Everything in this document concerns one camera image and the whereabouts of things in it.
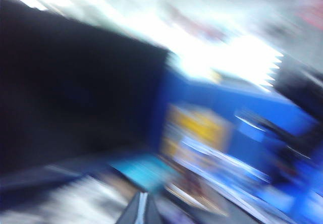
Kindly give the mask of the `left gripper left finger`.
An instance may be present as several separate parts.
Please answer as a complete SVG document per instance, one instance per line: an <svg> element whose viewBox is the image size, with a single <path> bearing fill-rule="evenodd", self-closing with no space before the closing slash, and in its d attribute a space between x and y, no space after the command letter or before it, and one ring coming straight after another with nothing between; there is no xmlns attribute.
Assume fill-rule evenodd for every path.
<svg viewBox="0 0 323 224"><path fill-rule="evenodd" d="M135 223L135 220L138 216L138 208L140 203L140 197L142 196L142 192L137 192L131 201L128 203L119 219L117 220L117 224L132 224Z"/></svg>

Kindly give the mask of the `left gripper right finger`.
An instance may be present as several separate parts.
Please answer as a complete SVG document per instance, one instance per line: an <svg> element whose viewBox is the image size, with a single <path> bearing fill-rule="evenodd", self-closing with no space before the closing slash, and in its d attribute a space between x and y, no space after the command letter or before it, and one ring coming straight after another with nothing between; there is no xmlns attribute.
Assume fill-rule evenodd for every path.
<svg viewBox="0 0 323 224"><path fill-rule="evenodd" d="M163 224L163 220L158 211L154 197L148 192L144 192L143 202L144 202L143 223L144 224Z"/></svg>

